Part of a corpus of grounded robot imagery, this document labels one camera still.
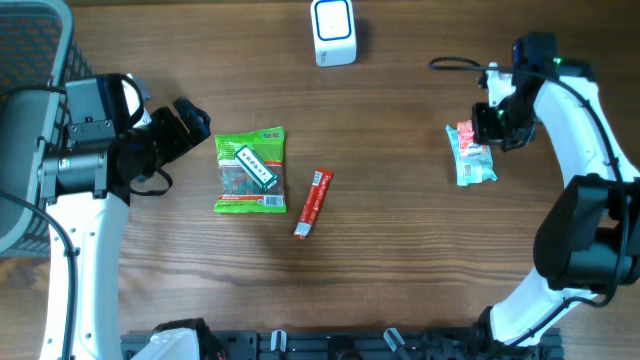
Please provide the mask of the small orange white box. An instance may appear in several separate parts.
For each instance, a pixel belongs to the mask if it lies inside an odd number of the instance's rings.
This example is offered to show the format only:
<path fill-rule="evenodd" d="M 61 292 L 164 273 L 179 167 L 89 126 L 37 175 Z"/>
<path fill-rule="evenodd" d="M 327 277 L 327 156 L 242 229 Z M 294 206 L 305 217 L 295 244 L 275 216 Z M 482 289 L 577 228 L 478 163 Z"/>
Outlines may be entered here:
<path fill-rule="evenodd" d="M 471 120 L 461 121 L 456 124 L 458 136 L 458 155 L 460 159 L 489 159 L 490 149 L 487 145 L 481 145 L 475 140 L 475 131 Z"/>

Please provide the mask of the teal tissue packet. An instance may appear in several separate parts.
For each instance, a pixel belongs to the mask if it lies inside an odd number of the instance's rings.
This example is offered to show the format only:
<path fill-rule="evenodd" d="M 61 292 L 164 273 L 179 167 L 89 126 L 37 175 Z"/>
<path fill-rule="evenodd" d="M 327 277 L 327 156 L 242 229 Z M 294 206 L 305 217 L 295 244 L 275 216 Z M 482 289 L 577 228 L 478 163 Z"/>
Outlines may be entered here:
<path fill-rule="evenodd" d="M 447 125 L 445 128 L 451 146 L 456 185 L 465 187 L 479 184 L 487 180 L 497 181 L 498 177 L 493 169 L 494 162 L 490 150 L 485 147 L 477 155 L 463 156 L 460 152 L 460 138 L 458 131 Z"/>

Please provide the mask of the green white medicine box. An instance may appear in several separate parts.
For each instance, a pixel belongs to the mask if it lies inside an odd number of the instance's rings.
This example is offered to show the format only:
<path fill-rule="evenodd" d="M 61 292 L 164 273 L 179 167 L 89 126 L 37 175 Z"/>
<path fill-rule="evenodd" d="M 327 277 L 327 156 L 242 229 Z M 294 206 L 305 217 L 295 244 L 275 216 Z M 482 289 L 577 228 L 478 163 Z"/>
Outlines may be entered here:
<path fill-rule="evenodd" d="M 249 146 L 245 145 L 237 150 L 234 158 L 264 192 L 277 184 L 277 175 Z"/>

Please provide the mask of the green snack bag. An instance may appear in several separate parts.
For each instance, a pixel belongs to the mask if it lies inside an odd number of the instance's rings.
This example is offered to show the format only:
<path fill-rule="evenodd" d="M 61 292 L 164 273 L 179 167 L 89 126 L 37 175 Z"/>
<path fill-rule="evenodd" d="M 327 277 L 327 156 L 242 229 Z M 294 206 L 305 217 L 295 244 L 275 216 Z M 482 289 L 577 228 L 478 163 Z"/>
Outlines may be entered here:
<path fill-rule="evenodd" d="M 218 170 L 223 186 L 214 205 L 218 213 L 285 213 L 283 127 L 215 136 Z M 277 184 L 264 192 L 235 160 L 234 153 L 249 146 L 277 175 Z"/>

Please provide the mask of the red sachet stick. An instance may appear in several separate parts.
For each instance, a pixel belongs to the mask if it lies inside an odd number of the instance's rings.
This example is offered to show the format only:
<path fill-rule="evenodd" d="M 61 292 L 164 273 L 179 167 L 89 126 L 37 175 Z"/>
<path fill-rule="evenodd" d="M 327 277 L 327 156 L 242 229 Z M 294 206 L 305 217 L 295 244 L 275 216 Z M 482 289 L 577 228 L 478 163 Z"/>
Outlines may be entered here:
<path fill-rule="evenodd" d="M 332 171 L 319 168 L 314 172 L 309 194 L 294 230 L 294 237 L 296 239 L 304 240 L 309 236 L 323 205 L 332 178 Z"/>

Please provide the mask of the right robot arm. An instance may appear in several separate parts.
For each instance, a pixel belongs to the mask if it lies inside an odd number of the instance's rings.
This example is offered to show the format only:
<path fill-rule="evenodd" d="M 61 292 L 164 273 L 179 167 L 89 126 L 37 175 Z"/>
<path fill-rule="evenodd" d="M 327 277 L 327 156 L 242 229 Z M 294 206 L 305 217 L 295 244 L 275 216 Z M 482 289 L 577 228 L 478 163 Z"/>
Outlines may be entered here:
<path fill-rule="evenodd" d="M 491 359 L 519 356 L 579 304 L 606 306 L 639 278 L 639 172 L 616 142 L 591 66 L 561 58 L 551 33 L 514 42 L 513 64 L 479 80 L 489 99 L 472 108 L 474 139 L 503 151 L 533 141 L 542 125 L 564 189 L 534 240 L 534 267 L 487 315 Z"/>

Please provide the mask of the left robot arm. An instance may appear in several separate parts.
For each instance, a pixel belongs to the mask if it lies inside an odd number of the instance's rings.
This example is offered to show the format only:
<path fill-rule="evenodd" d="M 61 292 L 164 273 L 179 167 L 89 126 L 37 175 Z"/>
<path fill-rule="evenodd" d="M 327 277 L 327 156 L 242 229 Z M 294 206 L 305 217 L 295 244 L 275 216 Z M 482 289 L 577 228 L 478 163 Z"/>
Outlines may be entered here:
<path fill-rule="evenodd" d="M 162 174 L 210 134 L 210 117 L 185 97 L 145 108 L 129 75 L 65 84 L 68 139 L 39 169 L 51 264 L 43 359 L 119 359 L 118 272 L 131 183 Z"/>

